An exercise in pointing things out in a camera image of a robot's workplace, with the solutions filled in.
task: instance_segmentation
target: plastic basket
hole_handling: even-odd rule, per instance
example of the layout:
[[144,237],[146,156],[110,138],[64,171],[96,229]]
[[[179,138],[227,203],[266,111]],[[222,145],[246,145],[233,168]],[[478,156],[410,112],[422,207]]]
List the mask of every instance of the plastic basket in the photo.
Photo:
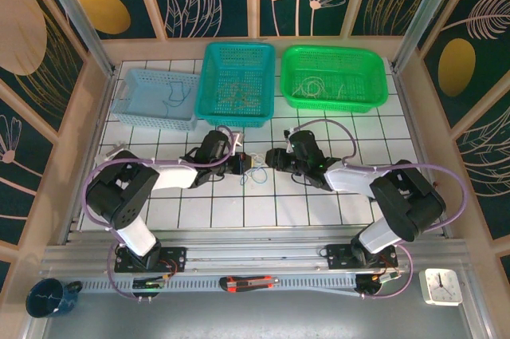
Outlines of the plastic basket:
[[365,113],[388,98],[383,60],[365,49],[293,46],[280,86],[293,108]]
[[130,69],[113,100],[121,122],[158,129],[194,130],[197,74]]
[[195,113],[212,125],[260,128],[273,117],[275,51],[259,43],[206,48]]

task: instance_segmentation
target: alarm clock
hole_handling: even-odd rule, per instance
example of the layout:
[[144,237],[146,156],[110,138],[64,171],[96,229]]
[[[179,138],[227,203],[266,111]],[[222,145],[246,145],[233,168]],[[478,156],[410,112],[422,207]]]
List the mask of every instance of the alarm clock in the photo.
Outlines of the alarm clock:
[[461,285],[455,271],[426,269],[420,272],[423,299],[429,305],[460,305]]

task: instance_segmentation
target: table surface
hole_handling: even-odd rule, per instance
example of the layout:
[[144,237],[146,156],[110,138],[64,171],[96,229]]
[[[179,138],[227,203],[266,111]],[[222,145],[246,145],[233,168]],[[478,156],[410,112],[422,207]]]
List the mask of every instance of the table surface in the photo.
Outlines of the table surface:
[[[274,117],[263,128],[245,128],[246,153],[265,154],[271,148],[284,148],[283,131],[317,118],[330,118],[344,124],[357,139],[359,154],[352,160],[363,164],[394,164],[401,159],[417,162],[401,102],[389,73],[388,101],[368,113],[322,112],[291,108],[280,91],[280,59],[277,59]],[[157,69],[200,74],[202,60],[125,61],[121,65],[117,87],[129,69]],[[213,127],[199,120],[193,132],[133,128],[108,114],[100,139],[99,153],[116,144],[126,144],[138,157],[177,159],[202,142]],[[332,124],[311,125],[317,144],[325,156],[343,157],[351,153],[347,135]],[[161,189],[153,191],[141,216],[153,231],[197,228],[239,228],[280,226],[365,226],[382,214],[377,203],[364,195],[335,193],[305,187],[291,181],[288,173],[266,169],[268,179],[256,183],[249,179],[241,185],[239,176],[226,175],[221,182],[211,182],[196,189]],[[262,178],[263,173],[255,174]],[[73,230],[94,231],[101,228],[80,214]]]

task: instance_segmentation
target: mug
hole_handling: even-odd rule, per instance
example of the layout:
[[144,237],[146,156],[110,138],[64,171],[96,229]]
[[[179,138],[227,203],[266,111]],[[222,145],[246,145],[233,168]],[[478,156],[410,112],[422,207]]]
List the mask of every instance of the mug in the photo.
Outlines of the mug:
[[81,291],[80,281],[66,285],[54,278],[43,279],[26,297],[26,311],[32,317],[57,317],[70,312]]

